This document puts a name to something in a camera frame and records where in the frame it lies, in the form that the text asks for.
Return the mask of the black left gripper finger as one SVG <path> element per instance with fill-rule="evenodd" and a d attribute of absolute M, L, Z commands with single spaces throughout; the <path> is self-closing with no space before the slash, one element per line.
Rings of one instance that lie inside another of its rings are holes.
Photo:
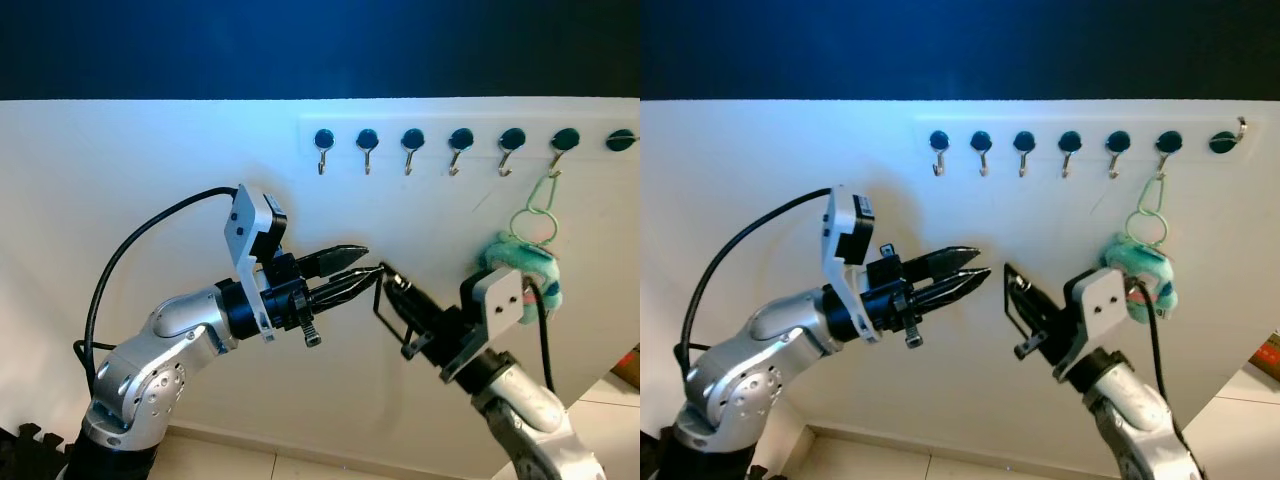
<path fill-rule="evenodd" d="M 980 251 L 978 248 L 968 246 L 950 246 L 936 250 L 904 262 L 902 278 L 908 282 L 923 282 L 924 279 L 942 282 L 952 276 L 963 276 L 968 280 L 980 282 L 980 268 L 964 268 L 979 253 Z"/>
<path fill-rule="evenodd" d="M 933 279 L 933 282 L 929 285 L 913 291 L 908 303 L 913 308 L 942 308 L 972 293 L 989 274 L 991 270 L 988 268 L 968 268 L 951 271 L 936 271 L 928 266 L 909 268 L 908 280 L 910 283 L 914 284 L 927 278 Z"/>
<path fill-rule="evenodd" d="M 342 273 L 370 252 L 358 244 L 337 244 L 300 257 L 300 276 L 312 279 Z"/>
<path fill-rule="evenodd" d="M 337 274 L 324 285 L 310 291 L 308 305 L 311 308 L 334 308 L 349 302 L 375 285 L 384 270 L 384 266 L 353 268 Z"/>

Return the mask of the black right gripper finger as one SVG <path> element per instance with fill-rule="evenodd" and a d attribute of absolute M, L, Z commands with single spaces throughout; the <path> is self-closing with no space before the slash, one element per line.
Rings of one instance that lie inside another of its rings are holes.
<path fill-rule="evenodd" d="M 1025 360 L 1047 340 L 1046 319 L 1007 319 L 1021 335 L 1021 343 L 1012 347 L 1019 361 Z"/>
<path fill-rule="evenodd" d="M 408 326 L 435 326 L 444 311 L 390 264 L 381 264 L 381 291 L 396 315 Z"/>
<path fill-rule="evenodd" d="M 1057 305 L 1010 262 L 1004 265 L 1004 311 L 1010 319 L 1047 319 Z"/>
<path fill-rule="evenodd" d="M 375 317 L 397 339 L 399 356 L 404 361 L 412 361 L 425 346 L 425 326 L 406 325 L 390 308 L 381 285 L 375 285 L 374 291 L 372 312 Z"/>

